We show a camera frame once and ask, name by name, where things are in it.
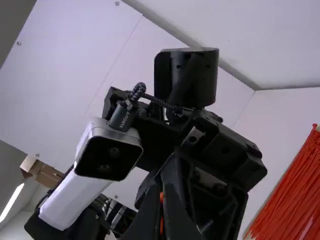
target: white wall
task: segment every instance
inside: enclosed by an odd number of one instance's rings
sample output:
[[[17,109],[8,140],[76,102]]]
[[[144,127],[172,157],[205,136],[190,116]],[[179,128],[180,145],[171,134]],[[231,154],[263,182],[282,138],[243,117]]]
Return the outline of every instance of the white wall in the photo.
[[[26,206],[37,187],[33,178],[25,180],[22,175],[20,164],[26,156],[23,151],[0,141],[0,213],[6,207],[16,188],[24,182],[24,187],[8,215],[0,222],[0,229]]]
[[[21,211],[1,231],[0,240],[33,240],[25,231],[25,224],[32,212]]]
[[[320,87],[256,91],[234,130],[259,147],[267,176],[249,192],[240,236],[309,135],[320,124]]]

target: black plastic part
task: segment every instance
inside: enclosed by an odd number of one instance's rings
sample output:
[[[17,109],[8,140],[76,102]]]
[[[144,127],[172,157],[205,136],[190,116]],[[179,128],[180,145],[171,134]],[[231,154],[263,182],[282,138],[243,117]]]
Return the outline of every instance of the black plastic part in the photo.
[[[34,240],[72,240],[69,237],[71,230],[60,231],[41,220],[38,215],[35,212],[24,225],[24,229]]]
[[[163,185],[165,236],[170,240],[206,240],[184,209],[172,184]]]
[[[152,185],[130,227],[119,240],[159,240],[160,189]]]
[[[86,208],[77,221],[64,231],[40,219],[38,211],[29,218],[24,229],[34,240],[104,240],[110,233],[109,224],[91,207]]]
[[[154,60],[154,96],[188,108],[213,104],[218,62],[217,48],[163,50]]]
[[[183,208],[186,208],[185,190],[183,183],[183,173],[180,159],[173,153],[160,172],[163,184],[171,184],[174,186],[175,192],[180,198]]]
[[[155,180],[156,174],[158,173],[157,169],[154,169],[153,171],[149,172],[149,174],[145,177],[145,179],[143,180],[143,182],[141,183],[138,192],[136,194],[135,197],[135,201],[134,201],[134,207],[136,209],[140,209],[140,206],[142,204],[142,202],[144,201],[147,191],[148,189],[152,186],[152,185],[156,185],[157,182]]]
[[[102,117],[112,116],[124,91],[110,88],[104,101]],[[136,166],[151,172],[159,169],[168,157],[180,146],[193,127],[205,133],[192,150],[185,150],[208,173],[222,176],[246,193],[266,174],[259,148],[245,137],[220,123],[217,115],[199,110],[185,124],[173,127],[148,115],[145,105],[140,109],[132,127],[137,129],[143,146],[143,154]]]

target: orange wire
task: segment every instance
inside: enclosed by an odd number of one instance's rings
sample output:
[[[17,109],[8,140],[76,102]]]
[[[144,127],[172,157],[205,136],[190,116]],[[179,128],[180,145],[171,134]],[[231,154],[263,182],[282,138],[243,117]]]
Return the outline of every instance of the orange wire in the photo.
[[[313,128],[245,233],[255,240],[320,239],[320,132]]]

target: black cable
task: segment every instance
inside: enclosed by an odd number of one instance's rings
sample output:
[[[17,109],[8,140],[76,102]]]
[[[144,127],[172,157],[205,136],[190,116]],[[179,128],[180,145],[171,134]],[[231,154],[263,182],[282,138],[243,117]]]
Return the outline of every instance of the black cable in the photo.
[[[137,102],[142,97],[142,95],[146,92],[146,90],[147,90],[146,84],[144,84],[143,82],[139,82],[134,86],[132,91],[128,92],[127,97],[130,102],[132,103]]]

